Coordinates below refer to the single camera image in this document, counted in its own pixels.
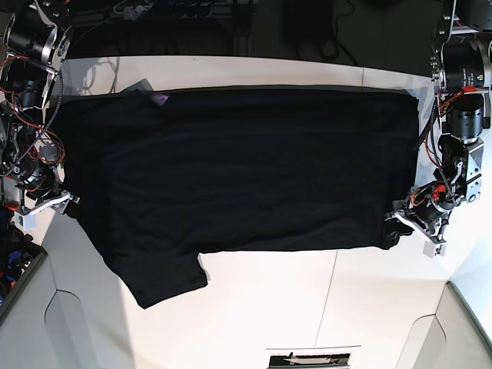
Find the black t-shirt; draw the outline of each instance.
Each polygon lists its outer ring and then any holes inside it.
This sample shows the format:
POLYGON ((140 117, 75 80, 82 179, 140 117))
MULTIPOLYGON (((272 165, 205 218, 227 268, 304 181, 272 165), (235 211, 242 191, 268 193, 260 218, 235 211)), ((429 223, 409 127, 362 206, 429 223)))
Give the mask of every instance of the black t-shirt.
POLYGON ((198 253, 384 248, 417 164, 417 100, 391 93, 133 92, 54 129, 78 221, 143 308, 204 287, 198 253))

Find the black cable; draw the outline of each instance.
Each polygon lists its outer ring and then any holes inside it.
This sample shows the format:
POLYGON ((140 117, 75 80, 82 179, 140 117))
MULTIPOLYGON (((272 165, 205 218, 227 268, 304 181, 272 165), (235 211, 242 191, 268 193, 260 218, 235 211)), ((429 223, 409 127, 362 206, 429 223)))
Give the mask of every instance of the black cable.
POLYGON ((60 106, 62 106, 62 97, 63 97, 63 75, 62 71, 58 73, 58 77, 60 79, 60 95, 58 96, 58 101, 55 106, 55 110, 53 111, 52 116, 50 117, 48 124, 44 126, 44 128, 39 132, 38 137, 32 142, 31 146, 28 147, 28 149, 24 152, 24 154, 21 155, 21 157, 11 166, 11 168, 5 173, 4 175, 0 175, 0 177, 7 177, 10 175, 13 171, 14 168, 20 164, 22 159, 24 159, 28 153, 32 150, 33 147, 38 143, 38 141, 42 138, 43 135, 45 135, 46 131, 49 129, 49 126, 52 125, 53 121, 56 118, 56 115, 58 114, 58 110, 60 110, 60 106))
POLYGON ((111 21, 113 18, 117 18, 123 14, 127 14, 127 13, 133 13, 135 12, 135 9, 132 9, 132 10, 127 10, 126 12, 121 12, 121 13, 118 13, 118 14, 115 14, 115 15, 112 15, 111 17, 109 18, 106 18, 104 21, 102 22, 99 22, 97 25, 95 25, 94 27, 90 28, 89 30, 85 31, 84 33, 82 33, 82 35, 77 38, 77 41, 74 42, 73 45, 71 45, 70 48, 74 49, 76 45, 78 45, 80 43, 80 41, 89 33, 89 32, 92 32, 92 30, 94 30, 95 28, 99 27, 100 25, 103 25, 104 23, 108 22, 108 21, 111 21))
POLYGON ((434 158, 436 159, 437 169, 439 169, 439 174, 443 178, 444 185, 446 186, 447 189, 447 197, 450 200, 453 200, 453 203, 456 204, 456 201, 454 200, 454 194, 451 190, 451 186, 449 185, 449 181, 447 180, 446 175, 444 174, 444 169, 440 164, 439 157, 437 156, 436 143, 434 140, 434 125, 431 125, 430 127, 430 142, 432 144, 432 150, 434 150, 434 158))
POLYGON ((427 143, 427 150, 434 156, 434 151, 432 151, 431 148, 429 148, 429 144, 428 143, 427 143))
POLYGON ((340 21, 341 18, 348 17, 349 15, 352 15, 355 13, 355 5, 351 0, 345 0, 351 7, 352 9, 348 13, 342 13, 337 15, 335 18, 335 30, 334 34, 331 37, 331 42, 333 46, 335 47, 334 52, 331 55, 326 56, 323 51, 323 45, 320 45, 319 50, 320 54, 323 57, 323 59, 326 62, 332 62, 333 60, 337 59, 340 56, 340 49, 349 57, 351 60, 352 64, 354 66, 358 67, 359 63, 357 63, 357 60, 354 58, 354 56, 348 51, 348 49, 340 42, 338 39, 338 22, 340 21))
POLYGON ((436 122, 437 119, 437 99, 434 100, 434 105, 432 105, 432 110, 430 111, 430 117, 429 120, 427 121, 427 124, 424 127, 424 130, 422 131, 421 135, 419 136, 417 140, 417 144, 414 146, 414 150, 418 150, 418 148, 424 143, 425 138, 429 135, 429 132, 431 131, 432 127, 434 126, 434 123, 436 122))
POLYGON ((348 17, 349 15, 352 15, 352 14, 355 13, 355 5, 354 5, 354 3, 351 2, 351 0, 345 0, 345 1, 348 2, 348 4, 352 7, 352 9, 348 13, 337 15, 337 17, 335 18, 335 31, 334 31, 334 34, 335 34, 335 37, 336 38, 338 38, 338 21, 340 21, 341 18, 348 17))

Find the red wire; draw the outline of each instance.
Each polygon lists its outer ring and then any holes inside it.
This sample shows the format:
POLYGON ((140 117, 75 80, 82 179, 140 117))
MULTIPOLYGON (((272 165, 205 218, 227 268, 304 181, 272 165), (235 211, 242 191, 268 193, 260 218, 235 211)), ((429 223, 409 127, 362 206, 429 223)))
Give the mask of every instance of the red wire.
POLYGON ((33 188, 32 190, 28 190, 27 188, 25 189, 27 192, 34 192, 34 191, 37 191, 43 184, 43 182, 45 181, 46 179, 46 176, 43 177, 43 179, 41 180, 41 183, 38 185, 38 187, 36 188, 33 188))
POLYGON ((33 154, 31 154, 31 152, 28 152, 28 156, 29 156, 32 160, 35 160, 35 159, 36 159, 36 157, 35 157, 33 154))
MULTIPOLYGON (((9 60, 12 60, 12 59, 24 59, 24 60, 28 60, 28 57, 27 56, 22 56, 22 55, 9 56, 8 58, 6 58, 3 61, 2 66, 0 67, 0 69, 3 70, 3 68, 5 67, 5 63, 8 62, 9 60)), ((12 91, 7 91, 4 88, 0 88, 0 91, 2 91, 4 94, 10 94, 10 93, 12 93, 12 91)))
POLYGON ((463 95, 465 94, 465 92, 472 92, 472 91, 476 91, 477 89, 475 87, 463 87, 458 93, 454 93, 452 95, 450 95, 450 97, 447 98, 447 100, 445 100, 442 105, 440 106, 440 116, 444 116, 446 113, 447 113, 447 110, 450 106, 450 104, 453 102, 453 101, 456 101, 457 99, 459 98, 462 98, 463 95))
POLYGON ((425 197, 419 201, 418 203, 415 203, 415 198, 419 195, 419 194, 422 194, 423 190, 422 188, 418 188, 417 190, 415 190, 415 192, 412 194, 411 196, 411 199, 410 199, 410 203, 412 206, 418 206, 420 204, 423 204, 425 202, 425 197))
MULTIPOLYGON (((18 112, 15 110, 16 105, 15 105, 15 95, 14 94, 12 94, 12 107, 13 107, 13 111, 14 111, 15 117, 17 117, 17 119, 20 120, 22 123, 24 123, 24 124, 26 124, 26 125, 28 125, 30 127, 36 128, 39 131, 41 131, 43 129, 39 125, 35 125, 35 124, 33 124, 33 123, 29 122, 29 121, 26 121, 23 117, 21 117, 18 114, 18 112)), ((56 164, 58 162, 61 162, 61 163, 64 162, 65 161, 65 146, 63 145, 62 140, 60 140, 60 138, 56 135, 56 133, 54 133, 53 131, 50 131, 49 129, 46 131, 46 133, 48 133, 49 135, 54 136, 58 140, 58 142, 52 140, 51 138, 49 138, 49 139, 42 138, 42 140, 43 141, 51 141, 53 143, 53 145, 55 145, 58 148, 59 156, 60 157, 59 157, 58 161, 45 161, 45 160, 43 160, 43 161, 46 164, 56 164)))
POLYGON ((433 160, 433 158, 431 157, 431 153, 429 152, 429 147, 427 146, 427 138, 425 138, 424 140, 424 145, 425 145, 425 152, 427 152, 427 156, 429 157, 429 160, 432 161, 432 164, 438 167, 437 163, 433 160))

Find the white table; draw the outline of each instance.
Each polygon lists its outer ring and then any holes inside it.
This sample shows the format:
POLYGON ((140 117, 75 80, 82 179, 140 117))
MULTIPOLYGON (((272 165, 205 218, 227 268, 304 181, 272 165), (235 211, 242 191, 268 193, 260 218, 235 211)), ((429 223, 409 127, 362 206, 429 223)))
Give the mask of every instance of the white table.
MULTIPOLYGON (((300 61, 103 58, 72 60, 64 71, 69 95, 107 94, 114 83, 121 91, 142 79, 155 91, 231 85, 403 89, 419 98, 421 125, 433 99, 429 78, 300 61)), ((489 136, 484 134, 486 143, 489 136)), ((353 369, 394 369, 412 324, 435 314, 445 283, 474 245, 489 242, 489 153, 482 197, 453 214, 444 258, 426 257, 418 236, 402 239, 390 251, 206 254, 201 256, 206 288, 143 311, 76 222, 57 215, 45 236, 52 221, 46 212, 33 235, 38 242, 44 238, 56 288, 80 299, 101 368, 263 369, 267 349, 360 346, 353 369)), ((431 180, 432 171, 421 152, 417 183, 431 180)))

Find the white cable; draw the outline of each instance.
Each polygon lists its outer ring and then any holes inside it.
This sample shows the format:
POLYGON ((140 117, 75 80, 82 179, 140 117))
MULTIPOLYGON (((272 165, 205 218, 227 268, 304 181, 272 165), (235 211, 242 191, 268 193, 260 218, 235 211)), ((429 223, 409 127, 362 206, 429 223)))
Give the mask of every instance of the white cable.
POLYGON ((122 6, 124 3, 126 3, 127 1, 128 1, 128 0, 123 0, 122 2, 119 2, 118 4, 116 4, 116 5, 113 7, 113 12, 114 12, 115 14, 123 14, 123 13, 125 13, 125 11, 119 11, 119 10, 118 10, 118 8, 119 8, 120 6, 122 6))

